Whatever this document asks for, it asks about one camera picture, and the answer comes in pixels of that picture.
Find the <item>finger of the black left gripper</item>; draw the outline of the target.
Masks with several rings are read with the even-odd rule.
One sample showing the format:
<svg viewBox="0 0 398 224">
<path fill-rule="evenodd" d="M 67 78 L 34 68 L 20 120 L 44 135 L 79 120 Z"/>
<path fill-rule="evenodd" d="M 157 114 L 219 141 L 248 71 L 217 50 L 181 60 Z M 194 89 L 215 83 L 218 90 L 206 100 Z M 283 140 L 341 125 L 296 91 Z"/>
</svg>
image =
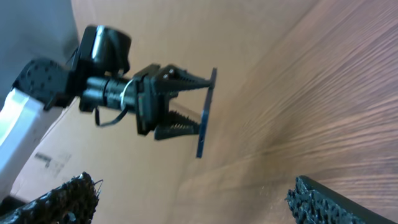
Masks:
<svg viewBox="0 0 398 224">
<path fill-rule="evenodd" d="M 198 134 L 200 124 L 177 111 L 169 111 L 154 130 L 155 140 Z"/>
<path fill-rule="evenodd" d="M 171 93 L 201 88 L 212 89 L 214 86 L 214 80 L 205 80 L 194 76 L 175 65 L 167 65 L 161 68 L 154 77 L 154 91 L 156 93 Z"/>
</svg>

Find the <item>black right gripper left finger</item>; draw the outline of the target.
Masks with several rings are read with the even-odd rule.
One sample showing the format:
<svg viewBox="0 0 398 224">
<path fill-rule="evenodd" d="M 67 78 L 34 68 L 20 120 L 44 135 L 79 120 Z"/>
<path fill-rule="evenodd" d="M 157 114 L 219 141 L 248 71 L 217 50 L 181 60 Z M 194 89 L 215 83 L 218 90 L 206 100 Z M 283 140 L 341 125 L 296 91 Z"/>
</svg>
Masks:
<svg viewBox="0 0 398 224">
<path fill-rule="evenodd" d="M 96 182 L 83 172 L 33 201 L 1 215 L 1 223 L 90 224 L 99 202 Z"/>
</svg>

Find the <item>blue Galaxy smartphone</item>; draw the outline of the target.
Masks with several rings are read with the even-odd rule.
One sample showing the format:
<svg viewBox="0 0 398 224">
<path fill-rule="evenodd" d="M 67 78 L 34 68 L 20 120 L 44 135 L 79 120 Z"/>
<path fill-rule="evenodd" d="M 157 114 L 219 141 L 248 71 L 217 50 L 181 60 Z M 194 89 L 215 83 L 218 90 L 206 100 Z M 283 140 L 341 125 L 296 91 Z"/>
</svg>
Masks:
<svg viewBox="0 0 398 224">
<path fill-rule="evenodd" d="M 216 77 L 217 77 L 217 68 L 213 68 L 212 74 L 211 74 L 211 79 L 210 79 L 210 81 L 212 82 L 212 85 L 208 88 L 208 91 L 206 94 L 206 99 L 205 99 L 205 104 L 204 104 L 203 110 L 201 112 L 201 123 L 200 123 L 199 132 L 198 132 L 198 147 L 197 147 L 197 153 L 196 153 L 197 159 L 201 159 L 202 155 L 203 155 L 206 130 L 207 130 L 207 126 L 208 126 L 208 120 L 209 120 L 209 115 L 210 115 L 213 91 L 214 91 L 215 83 L 216 83 Z"/>
</svg>

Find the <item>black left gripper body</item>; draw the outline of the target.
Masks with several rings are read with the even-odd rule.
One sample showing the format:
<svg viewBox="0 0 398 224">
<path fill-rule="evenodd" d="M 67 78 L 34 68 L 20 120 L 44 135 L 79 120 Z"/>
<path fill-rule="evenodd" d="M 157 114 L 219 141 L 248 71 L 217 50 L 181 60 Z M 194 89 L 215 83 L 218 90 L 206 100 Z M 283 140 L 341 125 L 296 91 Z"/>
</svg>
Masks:
<svg viewBox="0 0 398 224">
<path fill-rule="evenodd" d="M 152 89 L 153 78 L 160 70 L 159 64 L 151 64 L 137 72 L 132 78 L 135 89 L 135 114 L 137 133 L 143 136 L 154 131 L 165 114 L 165 96 Z"/>
</svg>

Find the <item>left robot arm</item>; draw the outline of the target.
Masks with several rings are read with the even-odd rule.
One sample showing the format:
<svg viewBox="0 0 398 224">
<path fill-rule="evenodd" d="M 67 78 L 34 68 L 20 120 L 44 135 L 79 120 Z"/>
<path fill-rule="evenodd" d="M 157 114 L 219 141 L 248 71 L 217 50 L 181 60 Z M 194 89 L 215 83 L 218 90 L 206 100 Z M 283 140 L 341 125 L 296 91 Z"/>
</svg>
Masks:
<svg viewBox="0 0 398 224">
<path fill-rule="evenodd" d="M 11 86 L 1 109 L 1 197 L 12 185 L 39 140 L 62 110 L 78 98 L 82 112 L 99 115 L 100 108 L 119 111 L 117 120 L 132 113 L 137 133 L 156 140 L 198 136 L 197 157 L 203 154 L 217 73 L 197 77 L 175 65 L 153 63 L 126 78 L 131 38 L 106 26 L 88 26 L 66 68 L 47 58 L 31 60 Z M 207 90 L 200 122 L 172 111 L 170 101 L 181 91 Z"/>
</svg>

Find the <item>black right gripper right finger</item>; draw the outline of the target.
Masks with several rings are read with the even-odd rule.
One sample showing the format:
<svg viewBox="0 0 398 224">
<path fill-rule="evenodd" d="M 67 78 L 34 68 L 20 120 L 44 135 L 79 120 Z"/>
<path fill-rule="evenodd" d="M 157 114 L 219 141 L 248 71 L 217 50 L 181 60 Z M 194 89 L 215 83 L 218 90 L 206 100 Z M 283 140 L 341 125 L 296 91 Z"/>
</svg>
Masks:
<svg viewBox="0 0 398 224">
<path fill-rule="evenodd" d="M 285 200 L 300 224 L 395 224 L 305 175 L 296 177 Z"/>
</svg>

